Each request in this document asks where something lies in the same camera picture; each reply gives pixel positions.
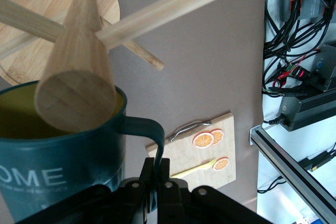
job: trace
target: wooden mug tree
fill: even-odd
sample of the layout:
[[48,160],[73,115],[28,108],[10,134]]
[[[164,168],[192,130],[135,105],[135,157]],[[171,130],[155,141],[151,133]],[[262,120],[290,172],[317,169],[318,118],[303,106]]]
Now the wooden mug tree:
[[114,113],[116,91],[108,50],[132,46],[131,39],[212,1],[160,0],[102,29],[96,0],[73,0],[64,26],[0,0],[0,22],[55,42],[35,93],[35,108],[52,126],[78,132],[103,124]]

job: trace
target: metal handle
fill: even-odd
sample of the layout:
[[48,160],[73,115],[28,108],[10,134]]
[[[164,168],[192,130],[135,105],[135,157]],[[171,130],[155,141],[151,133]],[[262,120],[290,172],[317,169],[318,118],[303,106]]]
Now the metal handle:
[[184,127],[180,128],[176,133],[174,133],[173,135],[169,136],[169,137],[168,137],[168,140],[169,140],[170,142],[172,142],[172,141],[174,141],[174,139],[175,139],[178,135],[180,135],[180,134],[182,134],[182,133],[185,133],[185,132],[187,132],[187,131],[191,131],[191,130],[193,130],[193,129],[195,129],[195,128],[201,126],[201,125],[211,125],[211,121],[210,121],[210,120],[203,121],[203,122],[202,122],[202,121],[198,121],[198,122],[194,122],[194,123],[192,123],[192,124],[189,124],[189,125],[187,125],[187,126],[184,126]]

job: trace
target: yellow spoon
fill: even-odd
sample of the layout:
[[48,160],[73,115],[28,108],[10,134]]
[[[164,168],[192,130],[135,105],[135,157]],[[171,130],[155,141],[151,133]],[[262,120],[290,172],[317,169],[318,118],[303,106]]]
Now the yellow spoon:
[[194,168],[191,168],[191,169],[185,170],[181,173],[175,174],[175,175],[171,176],[171,178],[183,178],[183,177],[185,177],[185,176],[189,175],[190,173],[193,173],[197,170],[207,170],[210,167],[212,167],[216,163],[216,161],[217,161],[217,158],[214,158],[213,160],[211,160],[210,162],[208,162],[206,164],[198,165]]

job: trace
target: mug handle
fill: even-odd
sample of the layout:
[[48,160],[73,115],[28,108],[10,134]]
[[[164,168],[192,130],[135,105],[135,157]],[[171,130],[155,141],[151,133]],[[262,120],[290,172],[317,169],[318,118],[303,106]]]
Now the mug handle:
[[162,126],[151,119],[126,116],[120,130],[125,135],[148,137],[158,145],[154,163],[154,173],[158,174],[164,149],[164,130]]

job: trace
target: mug rim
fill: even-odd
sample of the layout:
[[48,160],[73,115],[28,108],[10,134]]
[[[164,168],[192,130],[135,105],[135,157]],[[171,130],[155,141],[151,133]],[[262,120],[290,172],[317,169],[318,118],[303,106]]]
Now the mug rim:
[[[32,84],[36,84],[38,83],[38,81],[31,81],[31,82],[26,82],[26,83],[22,83],[16,86],[12,86],[9,87],[7,89],[1,90],[0,91],[0,95],[12,91],[14,89],[20,88],[20,87],[24,87],[24,86],[28,86],[28,85],[32,85]],[[107,120],[105,123],[103,123],[101,126],[91,129],[91,130],[87,130],[87,131],[81,131],[81,132],[74,132],[74,133],[69,133],[67,135],[62,135],[62,136],[55,136],[55,137],[47,137],[47,138],[31,138],[31,139],[24,139],[24,138],[7,138],[7,137],[1,137],[0,136],[0,143],[1,144],[8,144],[8,145],[22,145],[24,143],[28,144],[28,145],[41,145],[41,147],[45,146],[45,144],[51,144],[51,143],[56,143],[59,141],[64,141],[64,140],[71,140],[73,138],[77,138],[77,137],[81,137],[83,135],[85,135],[85,137],[89,137],[92,134],[96,134],[97,131],[102,130],[104,127],[107,126],[107,124],[109,124],[111,121],[115,120],[116,118],[118,118],[120,115],[122,115],[126,109],[126,105],[127,105],[127,96],[126,94],[122,91],[122,89],[120,89],[119,87],[115,86],[116,91],[122,96],[123,98],[123,106],[122,108],[109,120]]]

